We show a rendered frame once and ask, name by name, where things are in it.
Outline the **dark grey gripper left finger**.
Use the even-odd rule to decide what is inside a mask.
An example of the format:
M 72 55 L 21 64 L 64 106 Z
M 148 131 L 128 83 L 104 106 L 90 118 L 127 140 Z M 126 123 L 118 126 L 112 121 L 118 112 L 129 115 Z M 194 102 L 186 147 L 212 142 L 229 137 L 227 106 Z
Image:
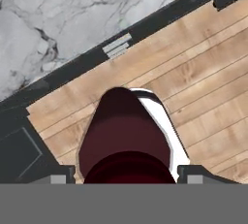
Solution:
M 43 176 L 38 177 L 33 180 L 33 184 L 75 184 L 75 172 L 76 167 L 69 166 L 59 166 L 50 169 Z

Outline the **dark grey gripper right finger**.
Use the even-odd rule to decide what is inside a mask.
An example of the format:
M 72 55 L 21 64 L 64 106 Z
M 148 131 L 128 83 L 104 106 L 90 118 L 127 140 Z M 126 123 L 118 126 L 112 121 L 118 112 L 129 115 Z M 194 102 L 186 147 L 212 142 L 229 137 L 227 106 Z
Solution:
M 227 183 L 236 184 L 236 181 L 214 175 L 201 165 L 184 165 L 178 166 L 177 172 L 179 178 L 178 183 L 183 184 L 212 184 Z

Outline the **dark red wine bottle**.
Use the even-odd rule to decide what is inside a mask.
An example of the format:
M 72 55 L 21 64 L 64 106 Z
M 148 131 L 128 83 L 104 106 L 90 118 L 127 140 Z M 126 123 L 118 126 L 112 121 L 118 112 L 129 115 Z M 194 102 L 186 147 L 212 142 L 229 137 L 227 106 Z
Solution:
M 175 184 L 177 167 L 190 159 L 155 93 L 114 87 L 93 114 L 78 162 L 88 184 Z

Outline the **dark grey cabinet door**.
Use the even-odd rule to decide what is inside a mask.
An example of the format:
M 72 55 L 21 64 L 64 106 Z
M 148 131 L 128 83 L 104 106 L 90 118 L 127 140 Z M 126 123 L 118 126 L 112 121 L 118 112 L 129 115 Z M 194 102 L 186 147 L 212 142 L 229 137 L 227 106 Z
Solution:
M 0 183 L 31 183 L 60 165 L 26 108 L 0 112 Z

